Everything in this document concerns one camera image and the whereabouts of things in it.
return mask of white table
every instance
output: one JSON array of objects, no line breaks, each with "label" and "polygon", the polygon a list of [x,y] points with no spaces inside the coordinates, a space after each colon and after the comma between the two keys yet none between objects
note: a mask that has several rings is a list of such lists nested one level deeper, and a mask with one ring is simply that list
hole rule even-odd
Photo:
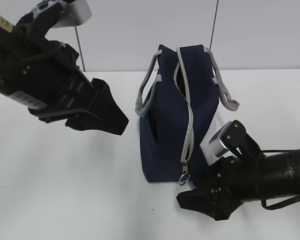
[{"label": "white table", "polygon": [[[223,71],[241,121],[263,149],[300,148],[300,70]],[[300,203],[245,203],[228,221],[180,209],[176,183],[147,183],[135,99],[144,72],[105,79],[130,119],[123,136],[45,124],[0,95],[0,240],[300,240]]]}]

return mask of white label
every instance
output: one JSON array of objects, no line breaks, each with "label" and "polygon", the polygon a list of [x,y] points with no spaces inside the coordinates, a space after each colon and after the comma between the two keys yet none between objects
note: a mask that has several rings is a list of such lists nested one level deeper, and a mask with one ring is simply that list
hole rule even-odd
[{"label": "white label", "polygon": [[14,29],[14,26],[2,16],[0,16],[0,27],[6,30],[8,33],[12,33],[12,30]]},{"label": "white label", "polygon": [[26,94],[23,91],[16,91],[14,94],[12,94],[8,97],[22,105],[25,105],[29,109],[40,111],[47,107],[47,104]]}]

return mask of tote bag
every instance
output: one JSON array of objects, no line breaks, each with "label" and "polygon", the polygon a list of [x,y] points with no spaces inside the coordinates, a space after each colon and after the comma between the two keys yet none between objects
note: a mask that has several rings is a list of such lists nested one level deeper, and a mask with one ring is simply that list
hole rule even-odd
[{"label": "tote bag", "polygon": [[[156,61],[157,76],[143,103],[142,94]],[[228,110],[238,109],[208,48],[197,45],[173,51],[159,46],[135,105],[140,116],[142,170],[148,182],[183,185],[208,166],[200,144],[219,98]]]}]

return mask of zipper pull ring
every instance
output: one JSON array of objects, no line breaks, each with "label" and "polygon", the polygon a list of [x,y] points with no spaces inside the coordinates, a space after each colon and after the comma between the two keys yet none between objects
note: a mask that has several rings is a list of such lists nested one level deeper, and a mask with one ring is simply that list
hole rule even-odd
[{"label": "zipper pull ring", "polygon": [[179,178],[178,183],[179,183],[180,186],[183,186],[189,181],[189,179],[190,179],[190,173],[189,173],[189,170],[188,170],[188,163],[185,160],[184,163],[182,164],[182,175]]}]

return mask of gray rope handle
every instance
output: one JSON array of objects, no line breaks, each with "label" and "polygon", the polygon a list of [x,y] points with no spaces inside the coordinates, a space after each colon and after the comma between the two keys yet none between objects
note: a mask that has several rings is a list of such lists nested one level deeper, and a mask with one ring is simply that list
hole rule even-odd
[{"label": "gray rope handle", "polygon": [[153,55],[149,69],[148,69],[148,71],[144,77],[144,80],[141,83],[141,86],[139,88],[138,96],[137,96],[136,103],[135,103],[135,113],[140,117],[145,117],[148,114],[151,104],[156,96],[157,83],[162,82],[161,75],[158,74],[155,78],[154,83],[152,84],[149,100],[144,105],[143,100],[142,100],[142,94],[144,93],[145,87],[146,87],[147,83],[149,82],[150,76],[155,68],[157,58],[161,54],[162,54],[162,50],[159,50]]},{"label": "gray rope handle", "polygon": [[212,61],[212,67],[213,67],[213,70],[215,73],[215,78],[213,78],[213,81],[216,85],[218,85],[219,97],[220,97],[221,103],[229,111],[232,111],[232,112],[237,111],[240,104],[239,104],[239,102],[237,102],[236,100],[233,100],[231,98],[231,95],[230,95],[226,85],[224,84],[224,81],[222,80],[221,73],[220,73],[219,67],[217,65],[217,62],[214,58],[214,55],[212,54],[210,49],[207,47],[204,48],[204,52],[208,53],[210,55],[210,58]]}]

